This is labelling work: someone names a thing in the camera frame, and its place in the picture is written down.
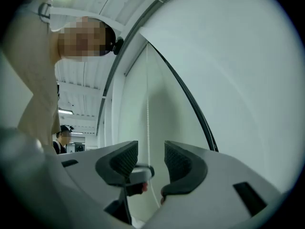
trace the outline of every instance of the man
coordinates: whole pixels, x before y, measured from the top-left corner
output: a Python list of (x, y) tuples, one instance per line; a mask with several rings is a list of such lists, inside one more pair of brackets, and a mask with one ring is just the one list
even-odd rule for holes
[(55, 63), (63, 58), (86, 60), (113, 50), (115, 34), (104, 22), (83, 17), (51, 31), (45, 8), (51, 0), (26, 0), (9, 25), (2, 42), (12, 68), (33, 93), (18, 124), (22, 132), (54, 152), (52, 134), (61, 131)]
[(71, 141), (71, 130), (65, 125), (61, 125), (61, 131), (56, 133), (56, 141), (53, 141), (53, 147), (57, 154), (66, 154), (65, 145)]

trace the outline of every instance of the ceiling light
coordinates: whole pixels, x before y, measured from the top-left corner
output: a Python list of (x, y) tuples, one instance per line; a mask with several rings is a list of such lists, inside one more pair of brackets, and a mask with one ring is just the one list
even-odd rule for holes
[(59, 109), (58, 113), (69, 114), (69, 115), (73, 114), (73, 112), (71, 110), (64, 110), (64, 109)]

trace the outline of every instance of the white cord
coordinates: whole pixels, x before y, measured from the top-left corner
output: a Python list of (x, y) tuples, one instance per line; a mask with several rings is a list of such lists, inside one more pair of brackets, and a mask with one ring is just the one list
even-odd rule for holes
[[(146, 41), (146, 107), (147, 107), (147, 152), (148, 152), (148, 165), (151, 165), (151, 147), (149, 138), (149, 92), (148, 92), (148, 42)], [(152, 195), (157, 203), (158, 208), (160, 208), (159, 202), (157, 200), (156, 194), (154, 193), (152, 181), (149, 181), (150, 187), (152, 189)]]

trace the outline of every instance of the white ceiling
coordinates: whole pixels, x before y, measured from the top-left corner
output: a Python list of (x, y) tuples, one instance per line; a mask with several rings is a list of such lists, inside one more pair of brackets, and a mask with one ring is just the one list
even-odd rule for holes
[[(130, 18), (145, 0), (53, 0), (51, 28), (61, 28), (77, 17), (102, 19), (114, 28), (117, 36), (125, 32)], [(72, 110), (73, 115), (60, 114), (61, 125), (72, 125), (77, 132), (96, 135), (103, 91), (115, 59), (113, 53), (93, 62), (61, 60), (55, 75), (60, 84), (59, 108)]]

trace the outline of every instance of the rectangular black hole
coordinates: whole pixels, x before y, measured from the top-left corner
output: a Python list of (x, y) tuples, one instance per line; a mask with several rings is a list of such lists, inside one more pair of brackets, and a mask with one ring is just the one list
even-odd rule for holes
[(247, 182), (234, 184), (233, 187), (244, 202), (251, 216), (255, 216), (267, 206)]

